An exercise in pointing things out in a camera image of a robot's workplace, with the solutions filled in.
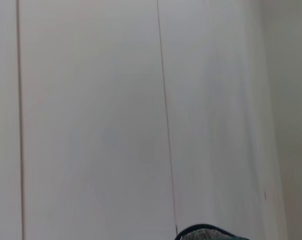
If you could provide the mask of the dark teal insulated lunch bag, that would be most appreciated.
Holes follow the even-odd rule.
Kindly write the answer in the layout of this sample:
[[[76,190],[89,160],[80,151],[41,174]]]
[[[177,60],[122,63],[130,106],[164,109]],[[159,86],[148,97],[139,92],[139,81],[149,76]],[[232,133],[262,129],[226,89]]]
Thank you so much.
[[[210,224],[195,224],[182,230],[174,240],[249,240]]]

